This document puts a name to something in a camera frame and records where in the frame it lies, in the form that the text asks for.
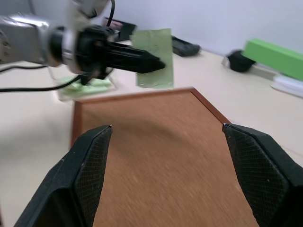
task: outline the green box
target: green box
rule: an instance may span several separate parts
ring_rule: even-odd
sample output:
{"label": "green box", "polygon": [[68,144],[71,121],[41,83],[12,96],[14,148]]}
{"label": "green box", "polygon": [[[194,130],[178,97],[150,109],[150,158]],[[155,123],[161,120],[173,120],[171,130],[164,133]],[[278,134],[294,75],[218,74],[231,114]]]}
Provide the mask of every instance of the green box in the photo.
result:
{"label": "green box", "polygon": [[242,54],[285,75],[303,80],[303,54],[259,39],[249,40]]}

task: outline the black cable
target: black cable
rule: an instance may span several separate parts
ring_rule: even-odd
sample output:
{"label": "black cable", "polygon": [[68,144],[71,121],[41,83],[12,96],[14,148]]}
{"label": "black cable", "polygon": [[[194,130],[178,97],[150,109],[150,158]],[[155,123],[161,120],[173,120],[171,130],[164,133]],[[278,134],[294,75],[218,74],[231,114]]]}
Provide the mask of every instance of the black cable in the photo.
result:
{"label": "black cable", "polygon": [[109,18],[108,18],[108,21],[107,21],[107,24],[106,24],[107,27],[109,27],[110,24],[112,23],[112,20],[113,20],[113,17],[114,17],[114,12],[115,12],[115,7],[116,7],[115,0],[111,0],[111,2],[112,2],[112,9],[110,10],[110,15],[109,15]]}
{"label": "black cable", "polygon": [[8,70],[13,70],[13,69],[37,70],[37,69],[43,69],[43,68],[46,68],[46,66],[40,65],[40,66],[28,66],[28,67],[25,67],[25,66],[13,65],[13,66],[10,66],[10,67],[7,67],[7,68],[0,69],[0,73],[3,73],[3,72],[8,71]]}
{"label": "black cable", "polygon": [[71,81],[56,86],[56,87],[14,87],[14,88],[0,88],[0,92],[38,92],[38,91],[53,91],[58,90],[64,87],[69,86],[73,82],[76,82],[77,80],[81,79],[81,75],[76,76]]}

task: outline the green sticky note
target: green sticky note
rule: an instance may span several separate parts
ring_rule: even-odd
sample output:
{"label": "green sticky note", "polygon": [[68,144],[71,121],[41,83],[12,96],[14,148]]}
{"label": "green sticky note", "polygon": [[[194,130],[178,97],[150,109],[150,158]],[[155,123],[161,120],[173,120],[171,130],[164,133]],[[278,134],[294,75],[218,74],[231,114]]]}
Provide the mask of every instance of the green sticky note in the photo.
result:
{"label": "green sticky note", "polygon": [[133,47],[148,51],[166,64],[164,69],[137,73],[137,86],[158,89],[174,87],[171,29],[136,31],[131,36]]}

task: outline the black object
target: black object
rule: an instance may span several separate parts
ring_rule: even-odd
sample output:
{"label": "black object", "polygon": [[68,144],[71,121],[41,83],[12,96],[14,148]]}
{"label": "black object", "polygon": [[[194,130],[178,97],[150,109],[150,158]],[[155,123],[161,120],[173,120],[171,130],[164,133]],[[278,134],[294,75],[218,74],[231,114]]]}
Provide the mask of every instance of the black object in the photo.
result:
{"label": "black object", "polygon": [[83,71],[90,72],[96,64],[104,69],[115,68],[139,73],[163,69],[165,64],[160,58],[147,51],[128,45],[111,43],[107,38],[114,34],[109,27],[93,26],[79,36],[77,60]]}
{"label": "black object", "polygon": [[[106,26],[109,19],[107,17],[104,18],[102,25]],[[129,40],[129,36],[133,34],[134,30],[137,28],[137,25],[126,23],[121,20],[112,20],[110,28],[120,31],[120,36],[115,40],[116,42]]]}
{"label": "black object", "polygon": [[223,132],[259,226],[303,226],[303,169],[267,134],[234,124]]}
{"label": "black object", "polygon": [[64,36],[64,27],[59,27],[52,33],[50,38],[50,51],[52,56],[58,61],[63,62],[62,58],[62,41]]}
{"label": "black object", "polygon": [[15,227],[92,227],[112,129],[81,135],[48,172]]}
{"label": "black object", "polygon": [[201,49],[201,47],[197,44],[190,44],[174,36],[172,36],[172,47],[174,53],[181,57],[197,55]]}
{"label": "black object", "polygon": [[247,72],[256,62],[244,57],[242,50],[236,50],[226,56],[230,62],[230,68],[236,72]]}

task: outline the white wall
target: white wall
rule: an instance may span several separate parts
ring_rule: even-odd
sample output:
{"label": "white wall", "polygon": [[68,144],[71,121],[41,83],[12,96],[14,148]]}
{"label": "white wall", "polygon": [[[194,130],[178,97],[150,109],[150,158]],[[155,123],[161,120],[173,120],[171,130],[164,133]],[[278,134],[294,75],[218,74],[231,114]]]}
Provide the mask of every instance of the white wall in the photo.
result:
{"label": "white wall", "polygon": [[[67,0],[34,3],[38,14],[64,19]],[[302,0],[116,0],[114,18],[139,29],[170,27],[173,35],[222,54],[243,48],[250,38],[303,53],[302,13]]]}
{"label": "white wall", "polygon": [[11,15],[21,13],[32,13],[27,0],[0,1],[0,15]]}

